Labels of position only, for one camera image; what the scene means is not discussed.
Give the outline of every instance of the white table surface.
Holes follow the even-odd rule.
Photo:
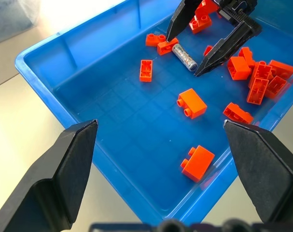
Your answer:
[[[54,10],[51,12],[48,6],[52,2]],[[67,12],[60,13],[57,7],[61,8],[63,2],[44,1],[37,27],[0,43],[0,84],[9,79],[0,85],[0,208],[29,166],[64,129],[14,68],[14,59],[20,51],[64,27],[89,18],[92,10],[95,11],[84,5],[88,10],[72,19],[70,10],[77,12],[74,9],[76,1],[66,1],[72,9],[68,7]],[[102,10],[104,7],[96,8],[98,13]],[[275,128],[274,134],[293,152],[293,106]],[[249,223],[260,221],[239,178],[216,203],[204,222],[219,225],[236,217]],[[92,222],[138,221],[137,216],[92,165],[80,212],[71,231],[87,231]]]

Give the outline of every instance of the bin floor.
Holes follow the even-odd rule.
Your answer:
[[[207,45],[215,45],[233,29],[216,15],[212,19],[213,25],[203,32],[193,35],[188,27],[178,36],[197,63]],[[228,148],[223,130],[225,107],[236,103],[259,123],[275,103],[269,99],[260,106],[247,103],[248,82],[233,81],[226,64],[195,77],[173,53],[159,56],[155,47],[146,47],[146,34],[165,34],[168,23],[169,19],[155,25],[54,89],[79,121],[98,119],[96,146],[162,216],[196,185],[181,174],[180,164],[190,148],[201,145],[215,154],[211,165]],[[274,59],[293,65],[293,39],[262,26],[263,32],[245,44],[254,60]],[[151,83],[139,81],[141,59],[153,60]],[[176,104],[178,94],[189,88],[208,106],[205,114],[194,120]]]

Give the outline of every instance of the metal cylinder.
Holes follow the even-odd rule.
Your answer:
[[[172,47],[173,53],[181,60],[189,71],[194,71],[198,64],[188,55],[187,52],[178,43]]]

